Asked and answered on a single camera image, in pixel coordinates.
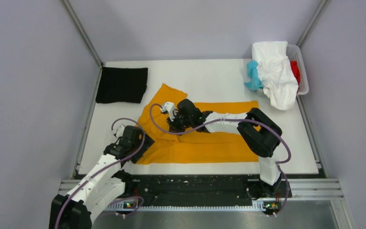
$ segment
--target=orange cloth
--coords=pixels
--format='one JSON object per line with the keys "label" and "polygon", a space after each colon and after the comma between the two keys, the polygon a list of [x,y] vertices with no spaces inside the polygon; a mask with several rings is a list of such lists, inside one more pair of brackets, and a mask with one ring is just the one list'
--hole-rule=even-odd
{"label": "orange cloth", "polygon": [[[229,133],[191,132],[182,136],[170,135],[160,131],[152,123],[149,108],[152,104],[173,102],[176,105],[187,97],[187,94],[165,84],[144,107],[138,123],[155,143],[144,153],[138,164],[150,163],[224,163],[224,162],[257,162],[257,156],[249,149],[240,135]],[[252,107],[258,107],[257,101],[241,103],[194,103],[201,111],[218,113],[244,113]],[[165,130],[169,130],[168,117],[161,114],[159,107],[152,110],[154,120]]]}

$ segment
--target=laundry basket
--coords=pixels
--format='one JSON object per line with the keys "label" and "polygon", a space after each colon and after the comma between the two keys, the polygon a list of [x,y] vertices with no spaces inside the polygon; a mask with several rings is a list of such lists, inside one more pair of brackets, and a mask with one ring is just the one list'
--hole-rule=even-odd
{"label": "laundry basket", "polygon": [[290,61],[297,61],[299,72],[301,73],[301,82],[297,95],[307,94],[309,92],[308,79],[306,78],[304,60],[302,59],[301,49],[295,44],[287,46],[287,56]]}

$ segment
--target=folded black shirt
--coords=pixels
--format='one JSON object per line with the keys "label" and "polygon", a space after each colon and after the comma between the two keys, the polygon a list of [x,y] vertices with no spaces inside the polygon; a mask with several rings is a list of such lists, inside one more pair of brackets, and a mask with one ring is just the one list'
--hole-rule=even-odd
{"label": "folded black shirt", "polygon": [[96,95],[96,102],[109,104],[129,102],[139,104],[146,91],[148,68],[106,68]]}

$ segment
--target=white tabletop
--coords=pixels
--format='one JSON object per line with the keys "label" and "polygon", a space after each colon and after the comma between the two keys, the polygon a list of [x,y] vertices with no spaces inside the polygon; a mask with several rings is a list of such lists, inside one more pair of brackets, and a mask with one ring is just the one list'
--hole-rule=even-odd
{"label": "white tabletop", "polygon": [[[148,87],[140,104],[117,102],[96,104],[82,156],[79,174],[87,174],[96,164],[104,148],[114,142],[110,132],[113,121],[120,117],[137,120],[162,83],[188,94],[193,102],[259,102],[259,108],[283,131],[283,139],[291,149],[292,159],[281,165],[287,174],[317,174],[315,158],[298,104],[291,110],[280,111],[270,105],[266,97],[249,91],[243,84],[246,78],[245,59],[229,60],[176,60],[107,62],[106,67],[149,68]],[[277,160],[287,158],[280,144],[274,151]],[[207,164],[157,164],[135,165],[126,163],[131,174],[258,174],[257,162],[207,163]]]}

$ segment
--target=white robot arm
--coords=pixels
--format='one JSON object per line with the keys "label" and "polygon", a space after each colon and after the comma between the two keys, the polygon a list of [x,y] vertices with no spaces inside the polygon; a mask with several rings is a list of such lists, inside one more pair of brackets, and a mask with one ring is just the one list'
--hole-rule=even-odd
{"label": "white robot arm", "polygon": [[241,135],[259,158],[260,180],[274,186],[281,178],[276,161],[272,158],[274,149],[280,143],[279,140],[263,127],[260,131],[256,131],[254,124],[246,122],[246,120],[259,121],[272,128],[279,135],[282,134],[281,129],[258,108],[253,108],[250,112],[241,114],[201,112],[190,100],[184,99],[179,102],[177,107],[172,102],[165,102],[161,107],[161,112],[169,115],[167,118],[169,131],[175,133],[182,133],[186,128],[195,128],[213,120],[222,120],[207,124],[197,129],[197,131],[206,133],[226,132]]}
{"label": "white robot arm", "polygon": [[[99,214],[124,193],[125,180],[131,175],[121,170],[124,162],[115,162],[136,151],[142,143],[143,132],[135,126],[121,125],[114,135],[117,141],[105,148],[99,161],[80,183],[65,196],[58,194],[54,198],[51,204],[50,229],[55,228],[61,207],[73,193],[76,194],[72,196],[62,213],[60,229],[91,228]],[[154,141],[146,135],[142,148],[130,160],[136,163],[153,143]]]}

